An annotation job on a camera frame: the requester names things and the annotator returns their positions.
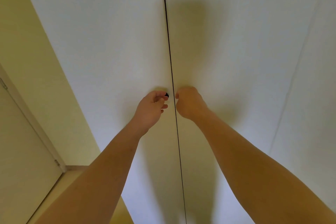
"person's right arm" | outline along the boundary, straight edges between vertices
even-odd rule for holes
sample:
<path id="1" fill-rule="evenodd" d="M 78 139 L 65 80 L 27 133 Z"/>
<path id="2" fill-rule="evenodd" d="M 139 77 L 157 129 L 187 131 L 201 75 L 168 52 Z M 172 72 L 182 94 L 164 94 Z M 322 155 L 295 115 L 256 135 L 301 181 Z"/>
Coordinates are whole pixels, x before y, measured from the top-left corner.
<path id="1" fill-rule="evenodd" d="M 203 132 L 239 203 L 256 224 L 336 224 L 336 215 L 296 176 L 224 123 L 194 87 L 176 109 Z"/>

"bare forearm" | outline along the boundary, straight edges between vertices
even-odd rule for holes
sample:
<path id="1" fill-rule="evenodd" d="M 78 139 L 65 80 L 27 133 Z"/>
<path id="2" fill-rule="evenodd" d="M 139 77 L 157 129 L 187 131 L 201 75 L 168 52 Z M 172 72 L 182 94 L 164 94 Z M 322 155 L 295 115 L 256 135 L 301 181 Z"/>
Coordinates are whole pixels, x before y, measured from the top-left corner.
<path id="1" fill-rule="evenodd" d="M 37 224 L 109 223 L 143 134 L 132 122 L 126 125 Z"/>
<path id="2" fill-rule="evenodd" d="M 194 122 L 236 198 L 256 224 L 335 223 L 334 213 L 298 178 L 207 110 Z"/>

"black vertical gap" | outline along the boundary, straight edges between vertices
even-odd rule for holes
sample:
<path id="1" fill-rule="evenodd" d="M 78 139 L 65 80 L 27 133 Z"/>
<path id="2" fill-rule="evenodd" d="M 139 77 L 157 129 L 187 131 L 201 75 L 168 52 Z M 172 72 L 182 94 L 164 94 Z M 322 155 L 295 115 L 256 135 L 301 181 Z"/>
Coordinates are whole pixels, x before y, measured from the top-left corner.
<path id="1" fill-rule="evenodd" d="M 175 94 L 174 89 L 174 78 L 173 78 L 173 66 L 171 63 L 171 53 L 170 53 L 170 40 L 169 40 L 169 29 L 168 29 L 168 15 L 167 15 L 167 3 L 165 1 L 165 12 L 166 12 L 166 25 L 167 25 L 167 36 L 168 36 L 168 48 L 169 48 L 169 58 L 170 58 L 170 70 L 171 70 L 171 80 L 173 83 L 173 94 Z M 175 120 L 176 120 L 176 131 L 177 131 L 177 143 L 178 143 L 178 155 L 180 157 L 180 168 L 181 168 L 181 180 L 182 180 L 182 193 L 183 193 L 183 205 L 184 205 L 184 216 L 185 222 L 187 223 L 187 213 L 186 213 L 186 202 L 184 200 L 184 188 L 183 188 L 183 177 L 182 177 L 182 165 L 181 165 L 181 153 L 180 153 L 180 141 L 179 141 L 179 129 L 177 127 L 177 113 L 176 113 L 176 103 L 175 103 L 175 96 L 173 95 L 174 99 L 174 107 L 175 107 Z"/>

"door hinge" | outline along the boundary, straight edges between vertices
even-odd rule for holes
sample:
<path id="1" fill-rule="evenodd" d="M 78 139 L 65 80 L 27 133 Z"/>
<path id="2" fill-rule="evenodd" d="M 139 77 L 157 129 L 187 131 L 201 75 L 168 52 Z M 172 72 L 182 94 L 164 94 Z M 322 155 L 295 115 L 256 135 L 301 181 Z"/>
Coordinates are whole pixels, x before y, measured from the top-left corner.
<path id="1" fill-rule="evenodd" d="M 0 84 L 3 86 L 5 90 L 8 89 L 8 87 L 6 86 L 6 84 L 3 82 L 1 78 L 0 78 Z"/>

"white door frame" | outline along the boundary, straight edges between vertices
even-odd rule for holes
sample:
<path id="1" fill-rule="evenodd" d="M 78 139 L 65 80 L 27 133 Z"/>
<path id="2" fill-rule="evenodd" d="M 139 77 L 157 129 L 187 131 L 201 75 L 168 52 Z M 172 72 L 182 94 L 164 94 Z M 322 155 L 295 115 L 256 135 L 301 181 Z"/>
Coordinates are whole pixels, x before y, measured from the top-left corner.
<path id="1" fill-rule="evenodd" d="M 44 146 L 53 156 L 55 162 L 58 163 L 61 170 L 65 173 L 67 171 L 67 168 L 65 166 L 63 159 L 56 151 L 49 137 L 44 132 L 43 128 L 40 126 L 34 115 L 31 113 L 26 103 L 23 101 L 18 90 L 11 82 L 10 78 L 8 77 L 7 73 L 5 72 L 1 64 L 0 64 L 0 87 L 4 87 L 7 90 L 11 98 L 14 100 L 14 102 L 19 107 L 23 115 L 26 117 L 27 121 L 30 123 L 31 127 L 35 130 L 36 134 L 39 136 Z"/>

